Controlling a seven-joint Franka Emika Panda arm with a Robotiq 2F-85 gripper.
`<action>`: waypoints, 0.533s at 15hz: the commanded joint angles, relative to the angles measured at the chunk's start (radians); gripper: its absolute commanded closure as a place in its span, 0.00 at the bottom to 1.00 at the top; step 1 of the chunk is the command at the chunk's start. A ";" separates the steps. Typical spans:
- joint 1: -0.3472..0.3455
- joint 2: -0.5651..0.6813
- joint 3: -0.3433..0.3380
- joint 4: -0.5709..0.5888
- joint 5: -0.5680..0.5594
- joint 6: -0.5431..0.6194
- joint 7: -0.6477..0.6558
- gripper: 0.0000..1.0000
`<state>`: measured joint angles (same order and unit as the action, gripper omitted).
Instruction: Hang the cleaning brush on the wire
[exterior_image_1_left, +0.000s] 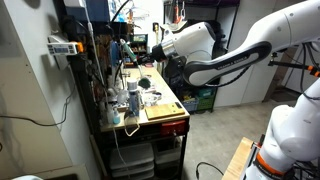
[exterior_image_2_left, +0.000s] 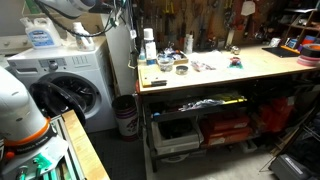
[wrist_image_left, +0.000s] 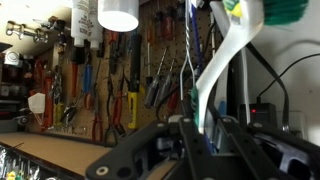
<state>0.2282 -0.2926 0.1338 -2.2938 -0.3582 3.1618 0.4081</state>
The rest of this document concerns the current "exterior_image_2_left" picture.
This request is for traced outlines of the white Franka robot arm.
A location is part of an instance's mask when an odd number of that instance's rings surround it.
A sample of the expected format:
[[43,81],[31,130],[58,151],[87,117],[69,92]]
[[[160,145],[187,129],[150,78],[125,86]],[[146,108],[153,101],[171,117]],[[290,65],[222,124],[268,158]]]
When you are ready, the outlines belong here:
[[52,171],[68,143],[51,126],[27,88],[0,68],[0,132],[7,150],[1,180],[32,180]]

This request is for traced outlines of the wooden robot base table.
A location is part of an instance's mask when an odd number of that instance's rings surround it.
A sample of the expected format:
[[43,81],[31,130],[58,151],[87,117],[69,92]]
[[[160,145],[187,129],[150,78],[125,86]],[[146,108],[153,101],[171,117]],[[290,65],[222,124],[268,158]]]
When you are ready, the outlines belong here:
[[110,180],[76,113],[62,114],[72,147],[87,180]]

